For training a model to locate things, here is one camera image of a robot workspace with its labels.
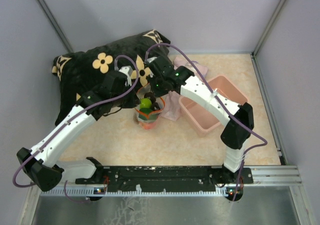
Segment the green apple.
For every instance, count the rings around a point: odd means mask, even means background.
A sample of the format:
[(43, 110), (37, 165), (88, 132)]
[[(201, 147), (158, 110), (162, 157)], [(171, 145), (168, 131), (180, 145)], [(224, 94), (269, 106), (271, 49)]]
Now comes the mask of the green apple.
[(152, 106), (152, 101), (149, 99), (149, 98), (142, 98), (140, 100), (140, 105), (139, 105), (139, 108), (140, 109), (143, 109), (143, 108), (147, 108), (149, 109), (151, 106)]

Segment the pink plastic bin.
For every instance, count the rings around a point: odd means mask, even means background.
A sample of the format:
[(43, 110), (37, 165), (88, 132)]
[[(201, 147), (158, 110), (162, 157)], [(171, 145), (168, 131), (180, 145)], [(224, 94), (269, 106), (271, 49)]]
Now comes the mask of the pink plastic bin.
[(197, 76), (190, 76), (186, 85), (181, 87), (178, 100), (183, 116), (199, 137), (206, 136), (220, 125), (225, 127), (230, 121), (228, 112), (234, 115), (239, 106), (248, 102), (248, 98), (223, 75), (211, 78), (207, 83), (213, 94), (205, 82)]

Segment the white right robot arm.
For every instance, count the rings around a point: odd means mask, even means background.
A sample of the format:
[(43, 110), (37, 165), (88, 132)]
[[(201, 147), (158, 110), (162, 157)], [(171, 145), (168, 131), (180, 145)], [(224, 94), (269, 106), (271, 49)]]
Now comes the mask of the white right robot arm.
[(175, 92), (204, 108), (224, 126), (220, 135), (227, 147), (223, 177), (227, 182), (235, 183), (241, 177), (244, 144), (254, 128), (252, 106), (247, 102), (236, 103), (213, 90), (197, 67), (174, 68), (163, 56), (148, 58), (144, 64), (150, 69), (147, 81), (156, 97)]

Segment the dark green avocado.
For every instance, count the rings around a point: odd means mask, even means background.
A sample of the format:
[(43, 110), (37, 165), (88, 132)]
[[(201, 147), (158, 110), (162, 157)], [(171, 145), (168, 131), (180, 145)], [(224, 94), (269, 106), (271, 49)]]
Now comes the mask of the dark green avocado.
[(151, 112), (153, 112), (153, 110), (150, 108), (142, 108), (142, 109), (139, 109), (138, 116), (143, 120), (148, 120)]

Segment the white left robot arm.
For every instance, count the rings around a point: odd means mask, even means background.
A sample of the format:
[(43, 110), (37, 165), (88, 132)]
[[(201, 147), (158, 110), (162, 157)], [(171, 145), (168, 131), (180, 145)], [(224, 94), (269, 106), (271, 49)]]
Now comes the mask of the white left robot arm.
[(129, 66), (112, 70), (102, 83), (82, 94), (67, 116), (42, 141), (32, 148), (21, 148), (16, 156), (23, 171), (41, 191), (47, 192), (59, 183), (77, 179), (97, 184), (104, 171), (92, 158), (60, 162), (62, 153), (89, 126), (112, 108), (133, 108), (136, 105), (135, 86), (139, 74)]

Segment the dark brown fruit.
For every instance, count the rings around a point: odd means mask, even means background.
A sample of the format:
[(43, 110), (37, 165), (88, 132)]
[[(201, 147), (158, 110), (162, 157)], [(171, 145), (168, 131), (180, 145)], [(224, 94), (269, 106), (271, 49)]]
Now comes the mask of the dark brown fruit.
[(158, 104), (158, 102), (156, 102), (156, 97), (152, 92), (145, 93), (144, 98), (149, 99), (151, 102), (151, 104), (147, 104), (149, 109), (151, 109), (152, 111), (160, 110), (160, 105)]

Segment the clear zip bag orange zipper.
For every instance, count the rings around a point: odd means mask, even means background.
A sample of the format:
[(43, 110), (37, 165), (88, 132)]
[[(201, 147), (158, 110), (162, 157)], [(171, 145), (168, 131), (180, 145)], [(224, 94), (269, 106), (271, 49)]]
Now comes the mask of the clear zip bag orange zipper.
[(162, 97), (156, 97), (148, 83), (137, 91), (139, 104), (134, 108), (134, 120), (145, 130), (154, 129), (164, 111), (166, 103)]

